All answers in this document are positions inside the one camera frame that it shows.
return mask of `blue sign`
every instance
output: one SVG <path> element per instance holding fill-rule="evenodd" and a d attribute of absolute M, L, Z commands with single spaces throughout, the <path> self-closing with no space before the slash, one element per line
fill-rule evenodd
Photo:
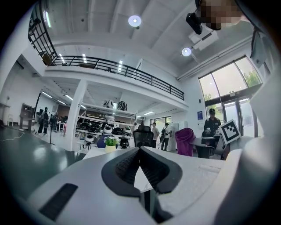
<path fill-rule="evenodd" d="M 203 111 L 197 112 L 197 118 L 198 118 L 198 120 L 202 120 L 203 119 Z"/>

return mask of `potted plant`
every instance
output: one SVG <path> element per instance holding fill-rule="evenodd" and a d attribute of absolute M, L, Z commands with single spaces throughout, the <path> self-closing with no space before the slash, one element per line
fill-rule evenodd
<path fill-rule="evenodd" d="M 118 144 L 118 140 L 115 137 L 113 136 L 105 137 L 104 142 L 106 144 L 105 147 L 106 152 L 113 152 L 116 150 L 116 145 Z"/>

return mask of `doorway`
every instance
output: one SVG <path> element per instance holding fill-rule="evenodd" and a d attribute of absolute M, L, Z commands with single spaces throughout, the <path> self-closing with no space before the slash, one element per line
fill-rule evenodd
<path fill-rule="evenodd" d="M 249 102 L 249 98 L 223 102 L 224 121 L 233 119 L 242 136 L 255 137 L 256 117 Z"/>

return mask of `white pot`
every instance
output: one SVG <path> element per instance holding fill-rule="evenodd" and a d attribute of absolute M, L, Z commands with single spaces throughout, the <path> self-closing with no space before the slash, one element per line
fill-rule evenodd
<path fill-rule="evenodd" d="M 113 152 L 113 151 L 115 151 L 116 150 L 116 146 L 114 145 L 114 146 L 109 146 L 109 145 L 107 145 L 106 147 L 105 147 L 105 152 L 107 152 L 107 153 L 109 153 L 109 152 Z"/>

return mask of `office chair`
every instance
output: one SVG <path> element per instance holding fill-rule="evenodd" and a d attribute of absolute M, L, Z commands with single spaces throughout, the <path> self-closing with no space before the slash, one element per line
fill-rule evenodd
<path fill-rule="evenodd" d="M 153 140 L 153 133 L 149 126 L 139 126 L 136 131 L 133 132 L 133 140 L 136 147 L 151 146 Z"/>

